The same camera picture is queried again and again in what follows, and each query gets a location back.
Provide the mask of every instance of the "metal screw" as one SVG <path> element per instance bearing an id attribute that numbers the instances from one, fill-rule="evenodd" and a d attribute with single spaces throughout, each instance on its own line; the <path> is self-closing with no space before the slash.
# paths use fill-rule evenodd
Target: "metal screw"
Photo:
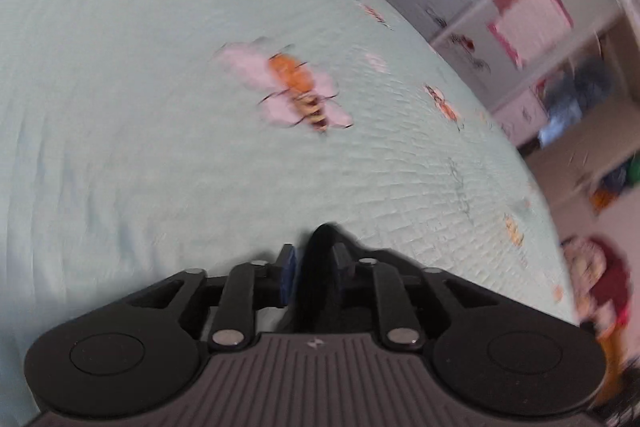
<path id="1" fill-rule="evenodd" d="M 244 335 L 238 330 L 216 331 L 211 338 L 220 346 L 237 346 L 244 341 Z"/>
<path id="2" fill-rule="evenodd" d="M 386 334 L 386 337 L 396 344 L 415 344 L 420 340 L 420 333 L 411 328 L 396 328 Z"/>

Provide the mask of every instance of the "green object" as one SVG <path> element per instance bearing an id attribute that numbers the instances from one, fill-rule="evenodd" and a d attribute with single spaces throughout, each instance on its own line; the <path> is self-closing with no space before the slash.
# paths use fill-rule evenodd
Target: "green object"
<path id="1" fill-rule="evenodd" d="M 626 179 L 633 186 L 640 183 L 640 155 L 636 154 L 631 160 L 631 163 L 629 163 L 629 168 L 626 171 Z"/>

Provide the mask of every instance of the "logo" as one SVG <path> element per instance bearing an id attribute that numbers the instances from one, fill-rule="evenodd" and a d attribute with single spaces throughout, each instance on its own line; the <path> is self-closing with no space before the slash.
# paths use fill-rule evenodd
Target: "logo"
<path id="1" fill-rule="evenodd" d="M 308 343 L 306 343 L 307 346 L 309 347 L 313 347 L 315 350 L 318 350 L 318 347 L 324 346 L 324 341 L 315 338 L 312 341 L 308 341 Z"/>

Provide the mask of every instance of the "stuffed toy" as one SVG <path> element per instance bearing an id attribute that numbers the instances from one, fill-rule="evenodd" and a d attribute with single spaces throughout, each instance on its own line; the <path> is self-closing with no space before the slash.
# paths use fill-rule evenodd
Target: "stuffed toy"
<path id="1" fill-rule="evenodd" d="M 596 405 L 623 388 L 624 331 L 629 321 L 629 270 L 622 256 L 601 237 L 578 237 L 564 247 L 580 327 L 594 330 L 607 360 Z"/>
<path id="2" fill-rule="evenodd" d="M 598 336 L 628 323 L 628 268 L 600 237 L 578 237 L 564 247 L 581 322 L 593 321 Z"/>

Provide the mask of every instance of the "quilted fabric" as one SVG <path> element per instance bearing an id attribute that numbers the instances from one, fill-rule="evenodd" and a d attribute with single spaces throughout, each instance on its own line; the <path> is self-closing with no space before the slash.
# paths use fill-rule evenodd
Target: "quilted fabric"
<path id="1" fill-rule="evenodd" d="M 216 54 L 256 39 L 330 74 L 353 126 L 268 123 Z M 383 0 L 0 0 L 0 41 L 0 425 L 36 413 L 48 328 L 327 221 L 571 318 L 526 168 Z"/>

